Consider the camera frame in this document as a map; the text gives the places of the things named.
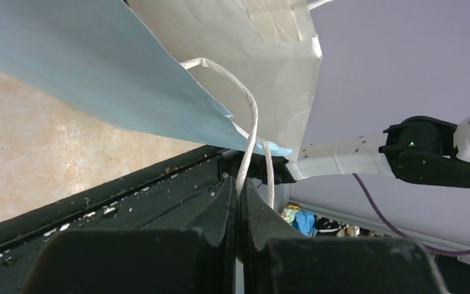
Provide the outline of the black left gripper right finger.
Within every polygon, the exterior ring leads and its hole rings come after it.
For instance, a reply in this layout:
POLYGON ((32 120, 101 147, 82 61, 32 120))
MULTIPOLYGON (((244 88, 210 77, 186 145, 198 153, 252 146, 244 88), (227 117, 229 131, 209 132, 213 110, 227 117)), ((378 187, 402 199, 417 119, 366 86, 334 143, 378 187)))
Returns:
POLYGON ((246 179, 239 199, 246 293, 446 293, 434 261, 400 238, 307 237, 246 179))

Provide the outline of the light blue paper bag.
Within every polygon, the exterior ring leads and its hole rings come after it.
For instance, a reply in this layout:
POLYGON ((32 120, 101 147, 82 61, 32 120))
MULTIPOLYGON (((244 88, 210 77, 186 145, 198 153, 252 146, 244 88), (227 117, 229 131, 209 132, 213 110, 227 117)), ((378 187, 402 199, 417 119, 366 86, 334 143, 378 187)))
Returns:
POLYGON ((296 161, 321 1, 0 1, 0 70, 106 123, 296 161))

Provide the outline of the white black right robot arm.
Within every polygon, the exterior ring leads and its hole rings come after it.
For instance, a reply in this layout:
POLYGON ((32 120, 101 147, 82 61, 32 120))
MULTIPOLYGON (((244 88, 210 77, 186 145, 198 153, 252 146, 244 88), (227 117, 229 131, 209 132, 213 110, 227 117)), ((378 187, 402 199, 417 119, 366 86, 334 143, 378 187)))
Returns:
POLYGON ((382 132, 304 146, 286 166, 296 180, 371 173, 470 189, 470 115, 459 124, 413 116, 382 132))

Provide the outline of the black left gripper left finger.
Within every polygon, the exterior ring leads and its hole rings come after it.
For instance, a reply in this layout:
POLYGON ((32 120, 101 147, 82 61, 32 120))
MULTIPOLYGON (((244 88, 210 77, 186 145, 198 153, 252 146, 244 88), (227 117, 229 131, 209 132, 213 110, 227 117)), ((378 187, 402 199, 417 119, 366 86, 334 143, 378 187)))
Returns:
POLYGON ((191 224, 166 230, 71 230, 42 250, 25 293, 219 293, 234 258, 225 252, 232 178, 191 224))

